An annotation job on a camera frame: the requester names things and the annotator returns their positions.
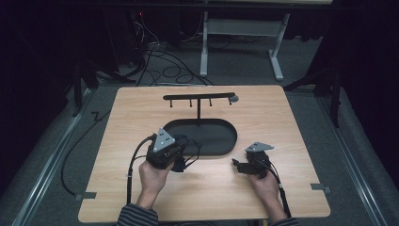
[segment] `person's left hand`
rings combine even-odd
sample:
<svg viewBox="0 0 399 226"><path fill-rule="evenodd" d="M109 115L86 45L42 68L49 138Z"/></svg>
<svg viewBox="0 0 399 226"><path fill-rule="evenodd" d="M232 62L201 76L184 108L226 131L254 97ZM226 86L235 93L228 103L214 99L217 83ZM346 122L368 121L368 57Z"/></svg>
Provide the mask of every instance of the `person's left hand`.
<svg viewBox="0 0 399 226"><path fill-rule="evenodd" d="M148 161L144 161L139 167L141 181L141 194L137 199L137 205L152 209L156 197L167 182L167 176L173 164L166 169L156 169Z"/></svg>

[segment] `wooden board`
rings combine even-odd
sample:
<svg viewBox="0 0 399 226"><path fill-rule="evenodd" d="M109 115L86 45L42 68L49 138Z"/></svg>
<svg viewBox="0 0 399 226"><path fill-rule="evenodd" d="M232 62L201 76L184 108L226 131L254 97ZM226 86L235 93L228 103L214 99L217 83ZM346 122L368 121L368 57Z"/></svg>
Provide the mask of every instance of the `wooden board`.
<svg viewBox="0 0 399 226"><path fill-rule="evenodd" d="M229 121L237 130L234 149L219 157L202 157L184 173L171 172L153 209L160 220L267 218L245 174L237 173L231 159L246 161L245 148L255 141L275 147L267 151L286 191L293 217L326 217L330 210L325 194L312 190L316 172L298 130L285 93L280 86L162 87L119 90L97 155L87 192L94 200L83 200L82 222L118 219L126 202L126 174L139 142L157 133L169 121L195 119L197 108L188 101L164 101L166 94L235 92L239 101L203 101L201 116ZM138 155L146 154L150 142ZM132 202L141 190L134 164Z"/></svg>

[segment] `black oval tray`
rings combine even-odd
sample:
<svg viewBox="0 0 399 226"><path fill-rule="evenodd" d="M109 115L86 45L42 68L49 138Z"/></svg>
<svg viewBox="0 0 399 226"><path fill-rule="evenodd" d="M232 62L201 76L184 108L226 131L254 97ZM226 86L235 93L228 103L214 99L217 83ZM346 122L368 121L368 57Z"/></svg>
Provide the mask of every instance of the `black oval tray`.
<svg viewBox="0 0 399 226"><path fill-rule="evenodd" d="M183 119L170 121L164 126L172 137L187 136L201 144L199 155L223 155L231 152L237 141L237 131L228 121L221 119ZM197 155L198 148L190 142L184 156Z"/></svg>

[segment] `striped sleeve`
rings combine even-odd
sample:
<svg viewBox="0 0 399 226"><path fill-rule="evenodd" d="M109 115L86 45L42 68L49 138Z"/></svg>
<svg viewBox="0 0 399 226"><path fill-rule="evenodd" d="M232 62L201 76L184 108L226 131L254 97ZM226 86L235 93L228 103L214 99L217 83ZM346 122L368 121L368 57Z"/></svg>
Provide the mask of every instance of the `striped sleeve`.
<svg viewBox="0 0 399 226"><path fill-rule="evenodd" d="M123 206L118 218L118 226L157 226L158 215L153 210L144 209L135 204Z"/></svg>
<svg viewBox="0 0 399 226"><path fill-rule="evenodd" d="M270 224L270 226L299 226L299 222L295 218L282 219Z"/></svg>

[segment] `handheld controller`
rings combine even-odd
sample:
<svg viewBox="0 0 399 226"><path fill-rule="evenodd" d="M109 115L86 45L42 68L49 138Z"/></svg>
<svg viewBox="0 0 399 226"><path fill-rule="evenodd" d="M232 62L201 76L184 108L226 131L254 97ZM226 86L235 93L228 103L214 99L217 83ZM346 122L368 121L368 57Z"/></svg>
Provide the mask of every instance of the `handheld controller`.
<svg viewBox="0 0 399 226"><path fill-rule="evenodd" d="M232 160L232 163L237 167L238 172L259 175L259 178L262 179L271 167L269 156L264 151L273 148L273 146L255 142L246 148L247 163L240 163L235 159Z"/></svg>
<svg viewBox="0 0 399 226"><path fill-rule="evenodd" d="M183 158L183 151L187 146L185 137L173 138L164 129L159 129L155 142L149 146L147 150L146 160L154 167L160 170L166 169L170 164L175 162L173 171L182 171L177 169Z"/></svg>

